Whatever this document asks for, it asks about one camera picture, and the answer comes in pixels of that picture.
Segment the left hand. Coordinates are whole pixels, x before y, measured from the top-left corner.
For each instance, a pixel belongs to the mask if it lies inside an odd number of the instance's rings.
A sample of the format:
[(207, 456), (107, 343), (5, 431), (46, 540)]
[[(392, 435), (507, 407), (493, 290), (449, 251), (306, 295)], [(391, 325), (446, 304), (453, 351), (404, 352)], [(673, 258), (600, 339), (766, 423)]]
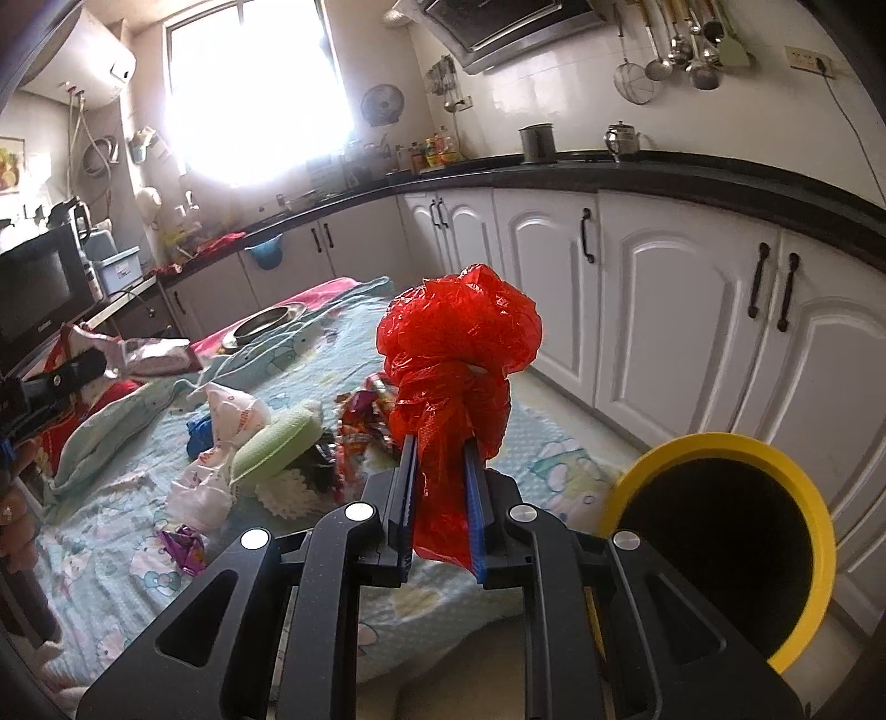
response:
[(34, 548), (38, 524), (29, 510), (23, 492), (10, 485), (2, 496), (2, 538), (0, 553), (10, 574), (32, 570), (38, 552)]

